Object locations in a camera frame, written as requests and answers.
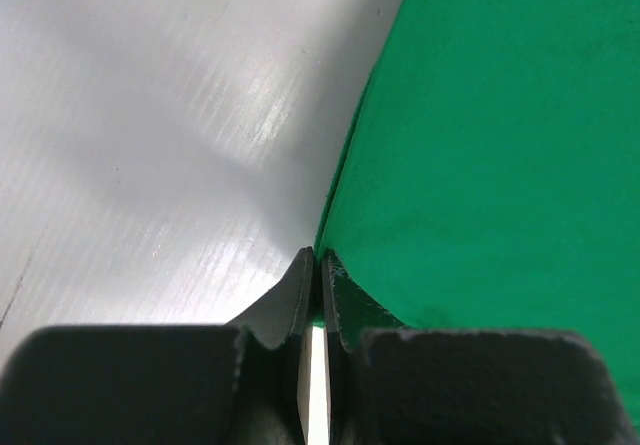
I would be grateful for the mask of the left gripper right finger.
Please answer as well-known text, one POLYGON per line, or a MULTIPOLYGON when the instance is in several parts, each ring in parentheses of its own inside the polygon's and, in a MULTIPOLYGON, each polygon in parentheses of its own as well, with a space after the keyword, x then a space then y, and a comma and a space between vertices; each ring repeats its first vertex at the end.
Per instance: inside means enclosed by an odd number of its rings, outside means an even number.
POLYGON ((635 444, 599 353, 566 330, 411 328, 327 250, 333 444, 635 444))

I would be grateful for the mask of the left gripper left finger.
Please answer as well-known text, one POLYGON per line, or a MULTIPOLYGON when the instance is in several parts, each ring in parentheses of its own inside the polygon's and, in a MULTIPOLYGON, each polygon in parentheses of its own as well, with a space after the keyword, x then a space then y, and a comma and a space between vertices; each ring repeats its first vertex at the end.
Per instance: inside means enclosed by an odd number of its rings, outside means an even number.
POLYGON ((5 444, 303 444, 314 255, 226 324, 51 326, 1 377, 5 444))

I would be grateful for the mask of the green t shirt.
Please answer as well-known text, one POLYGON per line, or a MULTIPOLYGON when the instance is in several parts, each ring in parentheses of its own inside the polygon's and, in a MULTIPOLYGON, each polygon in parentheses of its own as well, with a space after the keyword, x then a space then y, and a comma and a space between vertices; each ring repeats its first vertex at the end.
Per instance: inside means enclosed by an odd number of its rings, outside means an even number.
POLYGON ((639 412, 639 0, 404 0, 321 249, 417 328, 584 335, 639 412))

